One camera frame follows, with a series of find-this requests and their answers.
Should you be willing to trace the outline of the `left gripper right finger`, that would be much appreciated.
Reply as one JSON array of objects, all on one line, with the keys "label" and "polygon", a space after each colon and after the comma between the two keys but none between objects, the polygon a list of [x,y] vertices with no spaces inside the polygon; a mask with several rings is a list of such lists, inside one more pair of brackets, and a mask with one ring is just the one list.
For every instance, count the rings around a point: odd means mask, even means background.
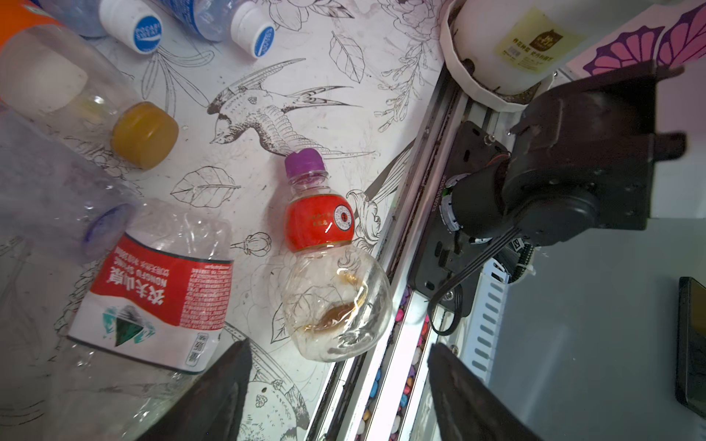
[{"label": "left gripper right finger", "polygon": [[428,381],[443,441],[541,440],[446,345],[432,345]]}]

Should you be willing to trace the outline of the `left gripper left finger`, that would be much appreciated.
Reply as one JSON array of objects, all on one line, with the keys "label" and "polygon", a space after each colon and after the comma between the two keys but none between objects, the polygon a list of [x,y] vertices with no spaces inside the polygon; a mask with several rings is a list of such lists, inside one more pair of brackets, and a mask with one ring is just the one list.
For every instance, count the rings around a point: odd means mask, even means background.
[{"label": "left gripper left finger", "polygon": [[139,439],[237,439],[252,366],[250,341],[233,343]]}]

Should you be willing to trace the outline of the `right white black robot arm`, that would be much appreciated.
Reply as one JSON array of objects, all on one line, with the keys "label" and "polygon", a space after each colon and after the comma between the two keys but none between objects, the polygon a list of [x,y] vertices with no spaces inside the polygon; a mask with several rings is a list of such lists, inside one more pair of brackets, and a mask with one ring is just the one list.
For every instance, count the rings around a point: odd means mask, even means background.
[{"label": "right white black robot arm", "polygon": [[682,158],[688,145],[684,132],[657,131],[657,89],[684,72],[640,62],[558,86],[524,110],[510,153],[446,181],[439,201],[446,228],[482,248],[430,293],[429,312],[452,313],[443,336],[463,316],[463,281],[514,242],[521,242],[511,270],[518,280],[538,248],[590,229],[645,229],[656,165]]}]

